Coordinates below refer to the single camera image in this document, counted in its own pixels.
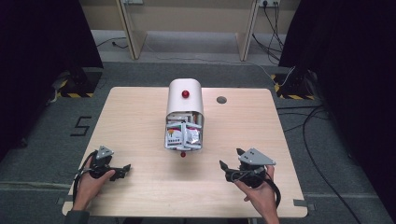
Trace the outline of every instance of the human hand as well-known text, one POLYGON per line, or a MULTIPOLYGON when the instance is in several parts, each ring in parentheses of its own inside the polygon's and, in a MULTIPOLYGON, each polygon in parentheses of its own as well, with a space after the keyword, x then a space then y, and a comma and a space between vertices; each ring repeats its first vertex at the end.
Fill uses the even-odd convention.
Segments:
MULTIPOLYGON (((87 160, 85 168, 90 168, 92 157, 87 160)), ((82 175, 78 184, 78 193, 72 210, 85 210, 90 201, 99 193, 107 180, 116 173, 115 170, 107 171, 100 178, 95 179, 89 173, 82 175)))
MULTIPOLYGON (((267 174, 272 180, 274 180, 274 166, 266 165, 266 168, 267 174)), ((279 218, 276 212, 275 193, 266 182, 263 182, 255 189, 248 187, 244 182, 239 180, 234 183, 247 195, 244 201, 250 201, 268 224, 279 223, 279 218)))

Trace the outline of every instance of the red button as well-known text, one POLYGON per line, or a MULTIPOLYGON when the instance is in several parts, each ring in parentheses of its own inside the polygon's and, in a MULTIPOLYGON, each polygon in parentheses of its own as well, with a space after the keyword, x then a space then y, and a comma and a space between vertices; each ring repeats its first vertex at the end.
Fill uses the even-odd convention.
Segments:
POLYGON ((190 93, 188 91, 183 91, 181 95, 183 96, 183 98, 188 98, 190 96, 190 93))

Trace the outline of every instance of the gray floor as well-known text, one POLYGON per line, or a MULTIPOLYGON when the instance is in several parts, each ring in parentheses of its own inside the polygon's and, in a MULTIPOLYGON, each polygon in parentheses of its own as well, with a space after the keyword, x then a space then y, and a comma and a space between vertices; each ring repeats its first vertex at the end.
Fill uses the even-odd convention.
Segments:
MULTIPOLYGON (((96 43, 120 37, 122 32, 93 32, 96 43)), ((268 44, 271 36, 259 35, 268 44)), ((124 40, 116 40, 124 46, 124 40)), ((309 215, 282 218, 282 223, 355 223, 353 216, 318 174, 304 147, 302 127, 312 108, 280 109, 287 106, 320 105, 314 101, 284 100, 275 95, 268 75, 287 72, 251 44, 247 63, 240 63, 233 35, 150 33, 141 58, 132 61, 128 49, 113 47, 111 41, 99 47, 105 62, 103 75, 92 98, 58 98, 42 113, 28 136, 28 147, 10 150, 0 163, 0 223, 62 223, 60 200, 67 194, 81 162, 96 121, 112 87, 167 86, 178 77, 193 77, 203 87, 266 88, 276 107, 300 180, 309 215), (75 129, 90 126, 86 136, 75 129)), ((322 111, 305 127, 306 143, 315 163, 345 199, 362 223, 392 223, 364 172, 348 157, 329 113, 322 111)), ((118 223, 123 217, 92 217, 90 223, 118 223)), ((181 220, 150 218, 144 223, 180 223, 181 220)), ((224 223, 223 219, 189 219, 187 223, 224 223)))

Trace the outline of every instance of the wall outlet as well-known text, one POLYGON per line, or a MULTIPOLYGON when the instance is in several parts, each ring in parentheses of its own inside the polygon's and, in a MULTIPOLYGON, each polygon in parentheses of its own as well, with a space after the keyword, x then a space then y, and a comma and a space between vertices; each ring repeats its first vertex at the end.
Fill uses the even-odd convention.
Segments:
MULTIPOLYGON (((265 1, 267 1, 267 7, 276 7, 276 3, 278 7, 280 5, 280 0, 265 0, 265 1)), ((259 0, 259 6, 264 7, 264 0, 259 0)))

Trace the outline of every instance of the black sleeve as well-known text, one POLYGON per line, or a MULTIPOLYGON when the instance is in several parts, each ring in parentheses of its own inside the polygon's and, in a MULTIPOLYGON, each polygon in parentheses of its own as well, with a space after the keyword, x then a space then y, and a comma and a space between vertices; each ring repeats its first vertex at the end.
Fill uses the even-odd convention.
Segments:
POLYGON ((90 213, 86 211, 69 211, 67 212, 64 224, 87 224, 90 213))

